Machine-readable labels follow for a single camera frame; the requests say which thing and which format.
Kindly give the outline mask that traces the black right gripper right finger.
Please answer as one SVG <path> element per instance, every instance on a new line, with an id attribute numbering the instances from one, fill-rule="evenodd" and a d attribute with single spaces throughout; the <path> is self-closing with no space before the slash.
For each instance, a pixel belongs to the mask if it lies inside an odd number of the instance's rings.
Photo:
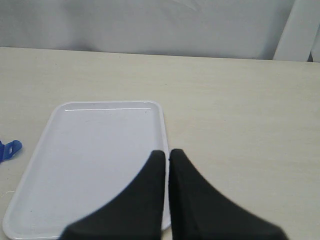
<path id="1" fill-rule="evenodd" d="M 174 240 L 286 240 L 285 232 L 229 200 L 185 152 L 169 156 L 168 197 Z"/>

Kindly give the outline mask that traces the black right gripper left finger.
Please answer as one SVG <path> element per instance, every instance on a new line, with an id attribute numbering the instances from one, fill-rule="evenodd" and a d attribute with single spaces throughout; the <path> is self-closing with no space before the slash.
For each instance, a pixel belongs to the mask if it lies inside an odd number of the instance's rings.
<path id="1" fill-rule="evenodd" d="M 62 240 L 160 240 L 166 183 L 166 156 L 151 152 L 132 182 L 113 200 L 68 225 Z"/>

